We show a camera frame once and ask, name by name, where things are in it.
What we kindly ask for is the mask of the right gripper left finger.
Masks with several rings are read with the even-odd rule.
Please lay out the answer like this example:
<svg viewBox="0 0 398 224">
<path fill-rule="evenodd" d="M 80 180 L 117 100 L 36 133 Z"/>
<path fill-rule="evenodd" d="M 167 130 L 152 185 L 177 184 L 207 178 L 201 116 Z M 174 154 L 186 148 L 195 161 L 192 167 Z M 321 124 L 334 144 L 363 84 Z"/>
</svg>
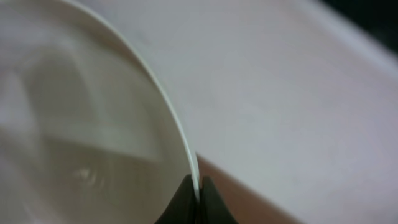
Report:
<svg viewBox="0 0 398 224">
<path fill-rule="evenodd" d="M 191 175 L 186 175 L 155 224 L 195 224 L 197 198 Z"/>
</svg>

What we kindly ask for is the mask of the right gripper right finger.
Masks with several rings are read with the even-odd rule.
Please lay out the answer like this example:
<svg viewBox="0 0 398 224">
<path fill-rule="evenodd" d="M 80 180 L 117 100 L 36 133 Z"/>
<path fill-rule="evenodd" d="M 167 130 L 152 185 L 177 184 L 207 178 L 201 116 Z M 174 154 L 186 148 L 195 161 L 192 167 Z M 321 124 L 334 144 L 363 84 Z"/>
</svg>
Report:
<svg viewBox="0 0 398 224">
<path fill-rule="evenodd" d="M 218 192 L 213 180 L 204 176 L 200 190 L 201 224 L 238 224 Z"/>
</svg>

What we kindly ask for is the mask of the white plate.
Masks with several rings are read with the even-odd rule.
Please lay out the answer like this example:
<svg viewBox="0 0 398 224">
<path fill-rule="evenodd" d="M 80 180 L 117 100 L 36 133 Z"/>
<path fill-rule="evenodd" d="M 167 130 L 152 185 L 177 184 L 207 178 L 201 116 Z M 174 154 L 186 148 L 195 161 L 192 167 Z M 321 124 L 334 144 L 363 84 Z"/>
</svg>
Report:
<svg viewBox="0 0 398 224">
<path fill-rule="evenodd" d="M 76 1 L 1 2 L 1 222 L 155 223 L 198 166 L 159 81 Z"/>
</svg>

